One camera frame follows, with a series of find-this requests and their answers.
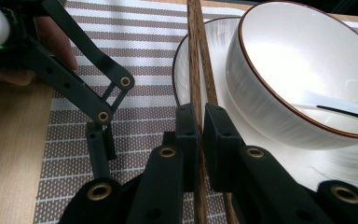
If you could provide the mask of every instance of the white plate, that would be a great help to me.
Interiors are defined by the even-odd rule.
[[[219,105],[226,109],[247,145],[270,151],[301,185],[316,190],[319,183],[337,179],[358,187],[358,145],[340,149],[306,150],[272,141],[251,127],[239,114],[227,90],[226,58],[231,37],[240,18],[225,18],[205,23]],[[173,86],[178,104],[190,102],[187,36],[179,45],[173,61]],[[200,71],[201,99],[206,103],[203,74]]]

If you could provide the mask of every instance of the gray and white striped mat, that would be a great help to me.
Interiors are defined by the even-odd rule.
[[[137,0],[71,0],[67,11],[103,52],[125,66],[136,86],[114,117],[117,160],[112,176],[125,183],[140,174],[162,134],[174,130],[176,102],[172,90],[174,53],[187,33],[186,6]],[[206,21],[241,16],[231,8],[205,7]],[[358,32],[358,23],[348,22]],[[97,92],[107,78],[73,47],[77,73]],[[89,119],[59,93],[52,100],[48,137],[34,223],[57,223],[63,209],[92,179],[85,125]],[[184,201],[184,223],[193,222],[192,195]],[[220,194],[208,192],[208,223],[225,223]]]

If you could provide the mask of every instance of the brown rim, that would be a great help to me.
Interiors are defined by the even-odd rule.
[[[341,135],[341,136],[345,136],[345,137],[350,137],[350,138],[357,138],[358,139],[358,133],[347,133],[347,132],[342,132],[340,130],[337,130],[337,129],[334,129],[334,128],[331,128],[331,127],[328,127],[326,125],[323,125],[322,123],[314,120],[314,119],[311,119],[307,116],[305,116],[303,113],[299,112],[298,110],[296,110],[293,106],[291,106],[290,104],[288,104],[285,100],[283,100],[283,98],[276,92],[274,91],[270,85],[261,77],[261,75],[257,72],[257,69],[255,68],[255,66],[253,65],[252,61],[250,60],[249,58],[249,55],[246,51],[246,47],[244,46],[243,44],[243,41],[242,41],[242,24],[243,24],[243,21],[245,19],[245,17],[249,14],[250,11],[252,11],[254,8],[256,7],[259,7],[259,6],[262,6],[262,5],[265,5],[265,4],[268,4],[268,3],[289,3],[289,4],[293,4],[293,5],[298,5],[298,6],[302,6],[302,7],[307,7],[307,8],[310,8],[312,10],[315,10],[317,12],[320,12],[322,13],[323,15],[327,16],[328,18],[330,19],[333,19],[334,21],[337,21],[339,22],[340,24],[344,25],[345,27],[347,27],[349,30],[351,30],[353,33],[355,33],[356,35],[358,35],[357,32],[355,32],[351,27],[347,26],[345,23],[343,23],[342,21],[326,14],[325,12],[317,9],[317,8],[314,8],[314,7],[309,7],[307,5],[303,5],[303,4],[299,4],[299,3],[296,3],[296,2],[290,2],[290,1],[268,1],[268,2],[263,2],[263,3],[260,3],[260,4],[257,4],[255,5],[254,7],[251,7],[249,10],[247,10],[243,16],[241,17],[241,20],[240,20],[240,24],[239,24],[239,29],[238,29],[238,35],[239,35],[239,39],[240,39],[240,45],[241,45],[241,51],[242,51],[242,54],[246,60],[246,62],[249,64],[250,68],[252,69],[255,77],[259,80],[259,82],[267,89],[267,91],[275,98],[277,99],[281,104],[283,104],[286,108],[288,108],[290,111],[292,111],[294,114],[296,114],[297,116],[299,116],[300,118],[302,118],[303,120],[315,125],[316,127],[318,128],[321,128],[325,131],[328,131],[330,133],[334,133],[334,134],[338,134],[338,135]]]
[[[220,21],[220,20],[226,20],[226,19],[241,19],[241,17],[223,17],[223,18],[218,18],[218,19],[214,19],[214,20],[210,20],[210,21],[206,21],[204,24],[212,22],[212,21]],[[183,37],[183,39],[181,40],[181,42],[178,45],[178,48],[176,49],[175,55],[173,56],[173,64],[172,64],[172,71],[171,71],[171,77],[172,77],[172,87],[173,87],[173,95],[175,97],[175,101],[177,105],[181,105],[179,102],[179,97],[176,91],[176,86],[175,86],[175,65],[176,65],[176,58],[178,56],[179,53],[179,49],[182,47],[183,43],[185,42],[185,40],[187,39],[188,35],[185,35],[185,37]]]

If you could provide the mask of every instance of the table surface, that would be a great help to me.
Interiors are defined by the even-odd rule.
[[[185,0],[154,0],[185,4]],[[251,6],[202,1],[205,7]],[[342,21],[358,17],[334,15]],[[53,89],[36,79],[27,87],[0,82],[0,223],[32,223]]]

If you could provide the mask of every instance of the finger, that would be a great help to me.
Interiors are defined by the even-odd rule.
[[[33,78],[34,72],[32,71],[10,71],[0,69],[0,81],[26,86],[31,83]]]
[[[71,70],[76,70],[78,65],[76,57],[72,52],[68,36],[50,17],[39,17],[36,19],[38,32],[42,43]]]

